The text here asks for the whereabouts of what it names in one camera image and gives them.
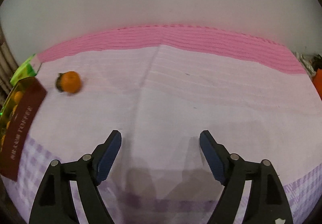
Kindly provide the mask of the gold toffee tin box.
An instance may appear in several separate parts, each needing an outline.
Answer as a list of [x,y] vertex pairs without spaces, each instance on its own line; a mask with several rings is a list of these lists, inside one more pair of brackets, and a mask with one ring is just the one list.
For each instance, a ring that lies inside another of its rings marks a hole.
[[1,109],[1,175],[16,181],[22,150],[47,91],[35,77],[16,83]]

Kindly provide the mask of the orange tangerine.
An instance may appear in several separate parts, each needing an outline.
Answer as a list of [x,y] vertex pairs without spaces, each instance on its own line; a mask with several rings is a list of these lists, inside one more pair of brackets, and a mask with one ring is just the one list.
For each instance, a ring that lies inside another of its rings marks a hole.
[[63,92],[70,94],[78,93],[82,87],[80,75],[75,71],[68,71],[61,74],[60,87]]

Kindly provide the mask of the orange plastic bag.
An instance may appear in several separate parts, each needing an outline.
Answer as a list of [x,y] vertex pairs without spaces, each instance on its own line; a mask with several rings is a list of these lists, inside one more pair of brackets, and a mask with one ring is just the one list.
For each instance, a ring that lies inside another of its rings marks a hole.
[[315,86],[320,98],[322,99],[322,69],[316,71],[315,76],[312,79],[313,85]]

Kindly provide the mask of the green tissue pack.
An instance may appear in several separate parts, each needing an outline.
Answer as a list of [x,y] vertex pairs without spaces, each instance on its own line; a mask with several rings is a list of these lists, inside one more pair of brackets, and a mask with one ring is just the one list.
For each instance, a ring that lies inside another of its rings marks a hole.
[[14,72],[10,84],[14,87],[16,83],[26,77],[35,77],[41,67],[41,61],[37,54],[32,55],[25,60]]

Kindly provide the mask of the beige curtain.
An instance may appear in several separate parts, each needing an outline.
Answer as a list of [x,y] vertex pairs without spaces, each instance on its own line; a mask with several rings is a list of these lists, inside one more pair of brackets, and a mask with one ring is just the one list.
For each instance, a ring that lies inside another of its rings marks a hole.
[[10,51],[10,48],[1,29],[1,50],[0,50],[0,68],[1,68],[1,104],[3,104],[12,90],[10,80],[18,69],[18,64]]

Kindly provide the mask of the glass jar with lid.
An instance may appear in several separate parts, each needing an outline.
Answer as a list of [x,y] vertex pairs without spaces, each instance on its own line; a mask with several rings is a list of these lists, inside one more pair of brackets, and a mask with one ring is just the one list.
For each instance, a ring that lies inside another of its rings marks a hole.
[[306,58],[306,55],[303,54],[303,53],[299,53],[299,52],[293,52],[293,54],[296,57],[296,59],[301,63],[303,68],[306,70],[306,73],[308,74],[308,76],[310,78],[315,76],[316,72],[314,71],[314,69],[312,67],[312,63],[310,62],[310,60],[308,60]]

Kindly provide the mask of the pink purple checkered tablecloth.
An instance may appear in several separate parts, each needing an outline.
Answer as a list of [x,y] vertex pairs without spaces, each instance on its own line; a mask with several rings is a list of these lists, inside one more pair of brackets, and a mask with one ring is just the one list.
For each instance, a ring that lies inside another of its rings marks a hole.
[[[208,130],[247,161],[272,162],[302,223],[321,196],[321,99],[289,49],[212,28],[146,26],[63,42],[39,54],[47,90],[22,151],[4,178],[28,220],[53,159],[75,161],[112,130],[122,146],[99,186],[115,223],[206,223],[222,186],[199,147]],[[55,88],[77,72],[78,93]]]

